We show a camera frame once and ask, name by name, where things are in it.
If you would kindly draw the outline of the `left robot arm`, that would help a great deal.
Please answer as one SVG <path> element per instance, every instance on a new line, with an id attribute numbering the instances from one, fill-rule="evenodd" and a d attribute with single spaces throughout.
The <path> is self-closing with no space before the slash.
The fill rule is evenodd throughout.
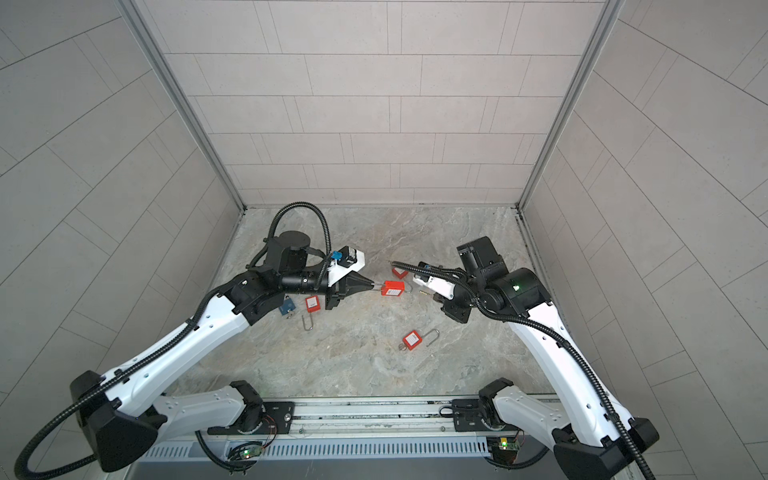
<path id="1" fill-rule="evenodd" d="M 360 273 L 364 266 L 362 251 L 333 249 L 317 206 L 298 201 L 282 207 L 245 270 L 206 293 L 190 318 L 139 355 L 103 374 L 86 371 L 71 383 L 72 405 L 21 450 L 15 476 L 52 479 L 93 462 L 115 472 L 167 438 L 209 427 L 257 429 L 262 403 L 245 381 L 178 400 L 163 394 L 212 350 L 280 308 L 289 293 L 322 295 L 331 310 L 342 299 L 373 289 L 373 281 Z M 51 470 L 31 470 L 34 451 L 70 417 L 76 417 L 91 455 Z"/>

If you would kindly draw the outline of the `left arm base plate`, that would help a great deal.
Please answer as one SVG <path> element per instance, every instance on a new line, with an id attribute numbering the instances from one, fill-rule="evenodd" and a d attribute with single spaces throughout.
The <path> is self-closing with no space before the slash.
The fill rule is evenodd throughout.
<path id="1" fill-rule="evenodd" d="M 289 401 L 267 401 L 259 410 L 248 406 L 234 424 L 210 427 L 208 435 L 284 435 L 290 432 L 296 404 Z"/>

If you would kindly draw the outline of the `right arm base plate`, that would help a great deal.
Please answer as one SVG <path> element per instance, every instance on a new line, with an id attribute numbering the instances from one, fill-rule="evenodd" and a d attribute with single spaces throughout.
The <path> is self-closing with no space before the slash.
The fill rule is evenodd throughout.
<path id="1" fill-rule="evenodd" d="M 482 406 L 479 398 L 453 399 L 441 407 L 439 415 L 450 419 L 456 432 L 518 432 L 519 428 L 503 423 Z"/>

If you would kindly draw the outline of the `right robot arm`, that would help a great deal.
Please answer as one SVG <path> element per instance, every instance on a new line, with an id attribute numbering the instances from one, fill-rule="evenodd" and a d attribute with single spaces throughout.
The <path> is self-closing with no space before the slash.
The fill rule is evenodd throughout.
<path id="1" fill-rule="evenodd" d="M 459 268 L 400 261 L 442 312 L 458 323 L 477 310 L 507 324 L 526 345 L 560 401 L 554 409 L 500 378 L 479 393 L 493 429 L 512 425 L 537 440 L 569 479 L 612 479 L 635 465 L 654 474 L 643 454 L 659 439 L 653 423 L 632 415 L 610 392 L 567 331 L 552 296 L 528 268 L 510 270 L 492 241 L 481 237 L 457 248 Z"/>

